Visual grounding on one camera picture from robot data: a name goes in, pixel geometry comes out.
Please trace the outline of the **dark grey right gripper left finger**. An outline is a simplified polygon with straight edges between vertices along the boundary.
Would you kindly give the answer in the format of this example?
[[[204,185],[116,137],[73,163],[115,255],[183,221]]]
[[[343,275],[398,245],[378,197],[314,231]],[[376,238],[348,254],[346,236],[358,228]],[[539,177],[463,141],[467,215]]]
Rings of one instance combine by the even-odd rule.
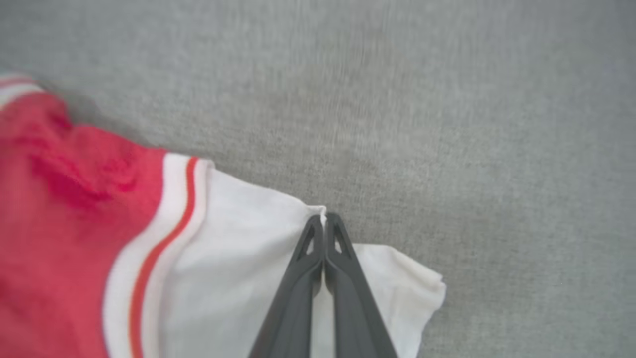
[[[248,358],[311,358],[312,303],[324,266],[320,215],[307,220]]]

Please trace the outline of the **grey fabric sofa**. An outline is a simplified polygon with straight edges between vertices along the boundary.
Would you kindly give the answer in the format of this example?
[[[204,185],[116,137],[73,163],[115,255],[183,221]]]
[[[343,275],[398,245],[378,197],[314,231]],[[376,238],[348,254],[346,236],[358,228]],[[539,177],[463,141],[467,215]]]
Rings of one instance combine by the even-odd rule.
[[[636,0],[0,0],[0,71],[440,272],[422,358],[636,358]]]

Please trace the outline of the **red and white basketball jersey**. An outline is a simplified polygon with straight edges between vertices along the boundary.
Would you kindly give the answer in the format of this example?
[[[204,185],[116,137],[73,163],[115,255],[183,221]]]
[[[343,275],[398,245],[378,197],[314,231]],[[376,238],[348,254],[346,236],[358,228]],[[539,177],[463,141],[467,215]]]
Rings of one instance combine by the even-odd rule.
[[[248,358],[311,216],[326,252],[327,214],[73,125],[33,79],[0,76],[0,358]],[[398,358],[416,358],[442,276],[352,245]],[[325,263],[310,352],[335,358]]]

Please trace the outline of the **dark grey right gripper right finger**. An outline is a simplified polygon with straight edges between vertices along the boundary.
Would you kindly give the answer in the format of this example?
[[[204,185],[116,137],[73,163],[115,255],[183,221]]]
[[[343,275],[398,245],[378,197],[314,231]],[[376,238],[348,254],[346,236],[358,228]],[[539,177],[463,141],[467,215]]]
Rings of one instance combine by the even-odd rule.
[[[325,282],[334,304],[335,358],[398,358],[340,215],[325,223]]]

